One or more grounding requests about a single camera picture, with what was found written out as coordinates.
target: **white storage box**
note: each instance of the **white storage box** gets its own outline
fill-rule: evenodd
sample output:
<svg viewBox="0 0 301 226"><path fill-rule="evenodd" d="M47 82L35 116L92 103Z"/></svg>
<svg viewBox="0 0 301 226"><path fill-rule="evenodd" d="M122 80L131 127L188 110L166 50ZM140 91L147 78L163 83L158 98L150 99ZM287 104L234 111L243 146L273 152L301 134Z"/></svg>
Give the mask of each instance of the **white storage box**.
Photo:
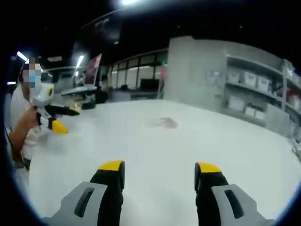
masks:
<svg viewBox="0 0 301 226"><path fill-rule="evenodd" d="M300 110L300 99L297 96L290 96L288 98L288 103L294 107L296 110Z"/></svg>
<svg viewBox="0 0 301 226"><path fill-rule="evenodd" d="M247 107L247 108L246 108L245 114L254 117L254 116L255 116L255 111L256 111L256 110L255 110L254 108Z"/></svg>
<svg viewBox="0 0 301 226"><path fill-rule="evenodd" d="M255 85L256 85L256 78L257 78L257 76L255 74L252 74L252 73L249 73L249 72L245 72L243 74L242 82L245 85L255 87Z"/></svg>
<svg viewBox="0 0 301 226"><path fill-rule="evenodd" d="M287 78L289 78L290 80L293 81L293 72L295 71L295 68L293 66L293 64L291 62L289 62L288 60L284 59L284 69L286 69L286 71L284 71L286 73Z"/></svg>
<svg viewBox="0 0 301 226"><path fill-rule="evenodd" d="M262 92L268 92L269 90L269 80L258 76L257 78L257 88Z"/></svg>
<svg viewBox="0 0 301 226"><path fill-rule="evenodd" d="M255 111L255 117L257 118L257 119L262 119L262 120L264 120L265 119L265 112L261 112L261 111Z"/></svg>
<svg viewBox="0 0 301 226"><path fill-rule="evenodd" d="M245 107L245 102L241 98L238 98L235 96L230 96L230 98L229 98L229 108L230 109L243 112L244 107Z"/></svg>
<svg viewBox="0 0 301 226"><path fill-rule="evenodd" d="M295 130L295 138L299 142L301 141L301 127L297 127Z"/></svg>
<svg viewBox="0 0 301 226"><path fill-rule="evenodd" d="M300 82L300 77L296 73L293 74L293 82L296 84Z"/></svg>
<svg viewBox="0 0 301 226"><path fill-rule="evenodd" d="M290 120L290 137L293 137L295 135L295 131L297 129L296 123L294 123L292 120Z"/></svg>
<svg viewBox="0 0 301 226"><path fill-rule="evenodd" d="M233 83L239 83L239 73L237 72L228 72L228 81Z"/></svg>

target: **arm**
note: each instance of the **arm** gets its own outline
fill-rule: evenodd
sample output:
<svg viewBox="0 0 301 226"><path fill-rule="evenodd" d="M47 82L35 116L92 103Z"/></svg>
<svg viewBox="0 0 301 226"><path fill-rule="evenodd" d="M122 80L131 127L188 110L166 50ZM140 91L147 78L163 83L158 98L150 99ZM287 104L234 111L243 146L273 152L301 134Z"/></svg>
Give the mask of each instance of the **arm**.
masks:
<svg viewBox="0 0 301 226"><path fill-rule="evenodd" d="M29 108L17 121L15 128L9 133L8 138L12 144L12 156L15 160L20 156L20 152L24 147L25 140L28 135L34 137L34 132L30 132L32 128L37 127L37 112L34 107Z"/></svg>
<svg viewBox="0 0 301 226"><path fill-rule="evenodd" d="M12 144L13 159L16 154L20 154L28 132L29 127L26 126L26 123L21 118L16 127L9 133L8 138Z"/></svg>

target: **white table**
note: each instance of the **white table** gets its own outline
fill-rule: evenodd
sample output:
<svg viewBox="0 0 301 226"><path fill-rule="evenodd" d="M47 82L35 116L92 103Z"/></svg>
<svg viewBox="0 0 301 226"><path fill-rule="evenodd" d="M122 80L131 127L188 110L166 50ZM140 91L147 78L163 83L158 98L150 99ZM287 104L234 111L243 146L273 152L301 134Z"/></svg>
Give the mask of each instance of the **white table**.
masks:
<svg viewBox="0 0 301 226"><path fill-rule="evenodd" d="M171 117L177 129L150 121ZM277 218L301 178L287 139L226 115L146 100L98 105L61 121L67 135L53 134L35 151L30 197L41 217L52 216L65 195L90 181L108 160L126 162L121 224L198 225L194 164L220 167L229 183L257 202L265 218Z"/></svg>

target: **window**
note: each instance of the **window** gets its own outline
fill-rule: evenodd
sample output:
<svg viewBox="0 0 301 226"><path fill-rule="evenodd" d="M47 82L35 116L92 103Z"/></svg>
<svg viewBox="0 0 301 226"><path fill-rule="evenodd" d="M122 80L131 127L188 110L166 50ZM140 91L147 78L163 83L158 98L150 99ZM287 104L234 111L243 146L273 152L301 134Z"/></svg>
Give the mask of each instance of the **window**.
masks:
<svg viewBox="0 0 301 226"><path fill-rule="evenodd" d="M161 52L157 55L157 62L162 63L163 61L167 62L167 52Z"/></svg>
<svg viewBox="0 0 301 226"><path fill-rule="evenodd" d="M109 80L109 85L111 86L112 84L112 67L109 67L108 69L108 80Z"/></svg>
<svg viewBox="0 0 301 226"><path fill-rule="evenodd" d="M141 79L152 79L154 67L142 66L139 68L138 87L140 87Z"/></svg>
<svg viewBox="0 0 301 226"><path fill-rule="evenodd" d="M119 64L119 69L125 69L127 67L127 62L122 62Z"/></svg>
<svg viewBox="0 0 301 226"><path fill-rule="evenodd" d="M127 71L127 87L129 89L136 88L137 72L138 72L137 69L135 69L135 70L128 69L128 71Z"/></svg>
<svg viewBox="0 0 301 226"><path fill-rule="evenodd" d="M128 61L128 67L135 67L138 66L138 58L132 59Z"/></svg>
<svg viewBox="0 0 301 226"><path fill-rule="evenodd" d="M117 87L117 72L112 72L111 86L113 89Z"/></svg>
<svg viewBox="0 0 301 226"><path fill-rule="evenodd" d="M155 79L159 79L162 71L162 66L157 66L155 71Z"/></svg>
<svg viewBox="0 0 301 226"><path fill-rule="evenodd" d="M141 57L140 65L147 65L155 62L155 55L148 55Z"/></svg>
<svg viewBox="0 0 301 226"><path fill-rule="evenodd" d="M117 71L118 70L118 65L114 65L113 66L113 71Z"/></svg>
<svg viewBox="0 0 301 226"><path fill-rule="evenodd" d="M120 88L122 85L126 83L126 70L121 70L118 73L118 85L117 88Z"/></svg>

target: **shelf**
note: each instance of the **shelf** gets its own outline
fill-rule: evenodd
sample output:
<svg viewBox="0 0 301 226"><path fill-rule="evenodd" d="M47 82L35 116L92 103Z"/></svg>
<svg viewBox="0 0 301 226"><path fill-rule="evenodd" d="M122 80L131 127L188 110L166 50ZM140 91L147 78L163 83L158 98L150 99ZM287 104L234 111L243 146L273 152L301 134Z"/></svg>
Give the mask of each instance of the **shelf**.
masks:
<svg viewBox="0 0 301 226"><path fill-rule="evenodd" d="M298 90L298 92L301 93L301 86L295 83L293 80L286 78L286 83L288 87L291 87L292 89Z"/></svg>
<svg viewBox="0 0 301 226"><path fill-rule="evenodd" d="M251 71L258 75L266 75L269 77L273 77L274 79L277 79L279 81L283 81L284 77L283 73L275 68L239 56L227 55L227 65Z"/></svg>
<svg viewBox="0 0 301 226"><path fill-rule="evenodd" d="M248 89L248 90L250 90L252 92L259 93L259 94L264 95L266 97L270 97L270 98L275 99L275 100L277 100L279 102L282 102L282 98L281 97L277 97L277 96L275 96L275 95L273 95L271 93L268 93L268 92L263 92L263 91L261 91L259 89L256 89L256 88L254 88L252 86L245 85L243 83L237 83L237 82L227 81L226 85L231 85L231 86L241 87L243 89Z"/></svg>
<svg viewBox="0 0 301 226"><path fill-rule="evenodd" d="M221 113L226 114L228 116L235 117L235 118L239 118L241 120L250 122L252 124L255 124L255 125L258 125L258 126L261 126L261 127L266 127L266 124L267 124L266 121L264 121L262 119L257 119L255 117L250 116L250 115L246 115L242 112L235 111L235 110L232 110L232 109L229 109L229 108L221 109Z"/></svg>
<svg viewBox="0 0 301 226"><path fill-rule="evenodd" d="M289 109L291 109L293 112L295 112L299 117L301 117L301 113L296 110L291 104L289 104L288 102L286 102L285 104Z"/></svg>

